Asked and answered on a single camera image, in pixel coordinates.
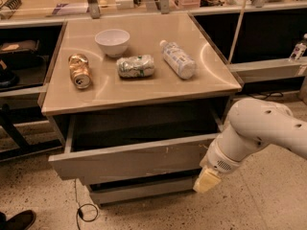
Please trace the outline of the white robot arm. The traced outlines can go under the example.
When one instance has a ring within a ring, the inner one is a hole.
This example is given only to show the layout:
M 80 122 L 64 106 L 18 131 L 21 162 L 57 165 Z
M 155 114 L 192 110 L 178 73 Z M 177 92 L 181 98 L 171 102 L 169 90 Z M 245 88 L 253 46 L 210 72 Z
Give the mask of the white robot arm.
M 251 154 L 270 144 L 307 158 L 307 123 L 294 117 L 284 104 L 246 98 L 227 113 L 224 130 L 210 144 L 200 162 L 193 190 L 205 193 L 221 182 L 222 173 L 232 173 Z

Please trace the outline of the white gripper with vents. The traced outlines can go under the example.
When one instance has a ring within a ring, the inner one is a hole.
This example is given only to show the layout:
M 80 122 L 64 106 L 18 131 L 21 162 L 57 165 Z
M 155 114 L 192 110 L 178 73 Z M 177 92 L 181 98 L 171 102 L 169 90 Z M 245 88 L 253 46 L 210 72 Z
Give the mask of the white gripper with vents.
M 202 170 L 193 190 L 197 193 L 206 193 L 222 181 L 218 173 L 233 173 L 240 165 L 240 162 L 228 158 L 220 149 L 218 142 L 214 140 L 200 161 Z

